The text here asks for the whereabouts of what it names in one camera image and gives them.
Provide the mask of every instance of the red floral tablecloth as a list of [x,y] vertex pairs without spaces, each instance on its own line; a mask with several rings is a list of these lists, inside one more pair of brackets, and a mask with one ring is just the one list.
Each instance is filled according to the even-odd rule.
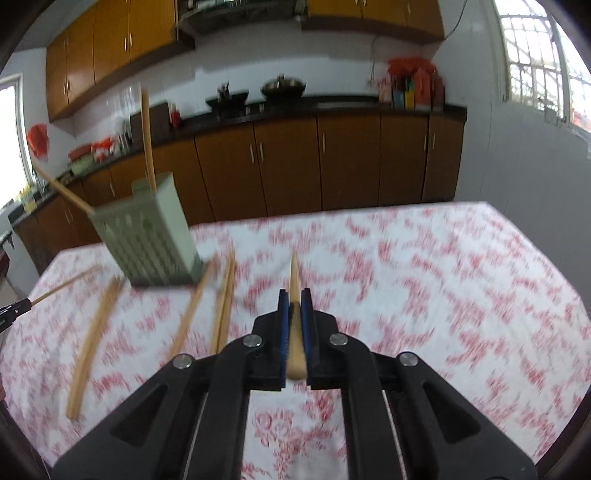
[[[356,210],[192,229],[205,258],[236,250],[230,339],[277,307],[291,251],[314,306],[374,351],[418,353],[534,460],[554,442],[591,381],[591,324],[579,295],[517,228],[484,203]],[[103,270],[20,317],[0,352],[9,411],[50,463],[165,361],[186,288],[119,298],[100,342],[80,420],[65,415],[74,359],[109,279],[103,245],[64,251],[31,298],[100,263]],[[207,354],[216,278],[184,350]],[[288,383],[251,396],[243,477],[346,478],[339,394]]]

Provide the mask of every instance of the countertop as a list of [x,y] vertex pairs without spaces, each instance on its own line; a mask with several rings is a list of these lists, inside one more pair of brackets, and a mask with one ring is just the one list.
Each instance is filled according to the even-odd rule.
[[[159,147],[179,140],[190,138],[194,135],[205,133],[218,128],[231,127],[250,122],[276,120],[283,118],[294,118],[306,115],[318,115],[321,113],[392,113],[396,115],[409,116],[429,116],[445,115],[461,122],[467,120],[467,109],[462,106],[446,104],[442,112],[400,110],[394,109],[391,105],[378,102],[375,95],[323,95],[323,96],[303,96],[296,102],[282,103],[279,105],[269,104],[267,102],[247,103],[242,112],[233,112],[219,116],[213,112],[201,113],[183,119],[183,124],[178,129],[170,128],[165,132],[152,132],[152,144]],[[124,160],[132,155],[137,155],[144,150],[143,143],[130,146],[124,152],[109,157],[107,160],[95,164],[93,167],[85,170],[80,175],[71,176],[65,185],[76,180],[83,179],[103,168],[111,166],[120,160]],[[37,206],[32,212],[24,212],[17,209],[9,216],[10,223],[16,227],[20,222],[33,213],[37,213],[46,205],[57,193],[48,191],[37,200]]]

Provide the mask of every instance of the cabinet door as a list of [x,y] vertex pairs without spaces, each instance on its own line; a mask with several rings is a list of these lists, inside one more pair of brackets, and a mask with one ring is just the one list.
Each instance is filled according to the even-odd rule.
[[48,250],[53,255],[82,244],[65,201],[60,196],[56,196],[39,211],[37,221],[41,226]]
[[424,202],[448,202],[456,194],[460,171],[464,124],[440,115],[429,119],[427,168],[423,187]]
[[126,0],[100,0],[96,5],[95,79],[129,63],[128,11]]
[[406,26],[404,0],[362,0],[361,15],[364,20],[378,20]]
[[427,118],[382,115],[380,206],[419,203],[427,161]]
[[378,205],[380,116],[318,117],[324,210]]
[[212,206],[207,198],[201,166],[193,140],[175,142],[154,150],[156,173],[171,171],[178,199],[187,223],[213,222]]
[[92,48],[95,14],[96,6],[93,5],[69,27],[67,90],[70,102],[95,84]]
[[362,0],[308,0],[309,17],[361,18]]
[[[88,202],[88,198],[86,197],[81,181],[77,181],[68,185],[68,188],[78,195],[82,200]],[[78,240],[80,240],[81,245],[98,244],[101,242],[99,234],[96,233],[95,227],[92,225],[92,222],[88,218],[86,212],[83,212],[78,207],[72,205],[69,202],[66,202],[66,210],[74,224],[74,228],[76,229]]]
[[117,198],[113,178],[108,168],[83,179],[82,187],[88,203],[93,207],[99,207]]
[[47,113],[49,120],[53,120],[64,108],[68,106],[66,90],[66,49],[67,30],[58,35],[47,47],[46,60],[46,95]]
[[255,138],[268,214],[321,211],[316,118],[255,125]]
[[131,184],[139,179],[146,178],[146,160],[144,154],[135,155],[117,162],[109,167],[113,185],[115,186],[116,198],[124,199],[131,197]]
[[266,216],[252,125],[200,135],[195,144],[216,220]]
[[129,0],[131,60],[176,41],[174,0]]
[[407,23],[416,28],[443,39],[443,23],[437,0],[403,0],[406,6]]

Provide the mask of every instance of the green plastic holder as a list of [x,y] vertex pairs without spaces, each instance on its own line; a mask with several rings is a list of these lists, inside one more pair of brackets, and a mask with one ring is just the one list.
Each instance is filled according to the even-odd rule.
[[134,287],[196,284],[204,262],[189,232],[172,173],[136,180],[133,196],[108,203],[88,217]]

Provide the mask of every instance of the wooden chopstick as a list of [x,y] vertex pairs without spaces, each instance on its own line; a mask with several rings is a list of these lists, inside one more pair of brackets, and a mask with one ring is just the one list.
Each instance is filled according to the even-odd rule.
[[187,332],[189,331],[189,327],[191,325],[191,321],[193,320],[193,316],[197,311],[197,307],[201,302],[201,297],[203,296],[203,290],[205,289],[205,285],[207,284],[209,277],[211,277],[213,266],[215,264],[215,260],[210,260],[206,269],[205,273],[201,281],[195,286],[193,292],[191,293],[191,299],[189,300],[189,304],[187,305],[187,309],[183,313],[181,317],[181,323],[178,327],[177,334],[174,337],[174,341],[172,346],[170,347],[170,351],[168,353],[168,357],[173,359],[178,353],[180,352],[181,348],[183,347],[183,343],[187,336]]
[[41,175],[41,177],[46,179],[49,182],[49,185],[54,187],[59,193],[61,193],[64,197],[66,197],[68,200],[70,200],[79,209],[84,210],[87,214],[93,213],[95,211],[94,208],[92,208],[90,205],[88,205],[88,203],[86,203],[84,200],[82,200],[73,191],[64,187],[60,182],[58,182],[51,175],[49,175],[45,170],[43,170],[37,160],[31,159],[31,161],[33,162],[33,166],[35,167],[35,170],[37,170],[39,175]]
[[78,354],[74,377],[70,384],[70,394],[68,395],[68,403],[66,407],[66,417],[70,420],[77,420],[80,415],[82,395],[84,394],[84,388],[88,381],[92,359],[95,356],[96,347],[105,331],[105,327],[113,312],[113,308],[117,304],[117,299],[123,288],[124,281],[125,279],[121,277],[113,277],[111,279],[100,298],[99,307],[90,323],[90,329],[86,334],[82,349]]
[[222,287],[217,294],[216,318],[213,324],[212,341],[209,353],[215,355],[222,351],[228,340],[232,297],[234,294],[234,273],[236,269],[235,252],[232,250],[226,264]]
[[152,132],[150,130],[150,100],[148,91],[142,88],[142,136],[144,137],[144,153],[146,171],[150,190],[156,192],[156,174],[154,173],[154,157],[152,156]]
[[290,341],[287,350],[287,378],[290,380],[303,380],[308,376],[308,369],[302,338],[300,276],[298,273],[297,254],[295,252],[291,255],[290,303],[293,304],[293,307],[291,313]]
[[45,300],[47,297],[53,295],[54,293],[57,293],[58,291],[60,291],[61,289],[67,287],[68,285],[71,285],[72,283],[74,283],[76,280],[81,279],[82,277],[85,277],[87,275],[90,275],[91,273],[96,272],[97,270],[100,270],[102,267],[100,265],[94,265],[86,270],[84,270],[82,273],[78,273],[78,275],[76,275],[75,277],[72,277],[69,280],[66,280],[64,283],[61,283],[60,285],[58,285],[57,287],[52,288],[50,291],[44,293],[43,295],[41,295],[40,297],[37,297],[35,300],[33,300],[31,302],[31,307],[34,307],[35,305],[37,305],[40,301]]

